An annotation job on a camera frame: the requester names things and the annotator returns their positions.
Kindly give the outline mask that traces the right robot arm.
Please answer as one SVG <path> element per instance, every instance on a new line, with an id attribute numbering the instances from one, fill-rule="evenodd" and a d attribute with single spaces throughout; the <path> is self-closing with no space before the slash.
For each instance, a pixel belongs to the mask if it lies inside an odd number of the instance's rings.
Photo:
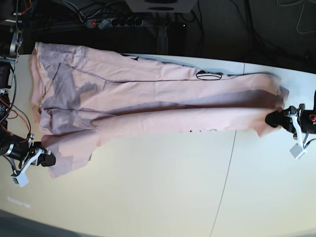
<path id="1" fill-rule="evenodd" d="M 23 15 L 32 8 L 32 2 L 2 0 L 0 2 L 0 155 L 11 166 L 19 161 L 19 168 L 27 162 L 43 167 L 53 166 L 55 156 L 41 142 L 33 142 L 31 123 L 24 112 L 15 106 L 17 79 L 15 67 L 23 42 Z M 20 117 L 27 126 L 25 138 L 17 136 L 7 128 L 11 113 Z"/>

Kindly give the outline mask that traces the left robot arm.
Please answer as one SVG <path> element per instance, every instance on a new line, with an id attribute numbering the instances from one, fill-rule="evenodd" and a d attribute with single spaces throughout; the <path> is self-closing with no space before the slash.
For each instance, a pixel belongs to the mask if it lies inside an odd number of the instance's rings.
<path id="1" fill-rule="evenodd" d="M 316 95 L 314 95 L 314 108 L 306 110 L 304 104 L 300 104 L 299 108 L 289 106 L 282 111 L 274 111 L 268 114 L 265 122 L 271 127 L 282 126 L 290 133 L 296 133 L 293 121 L 290 115 L 297 113 L 297 122 L 300 125 L 302 133 L 315 134 L 316 133 Z"/>

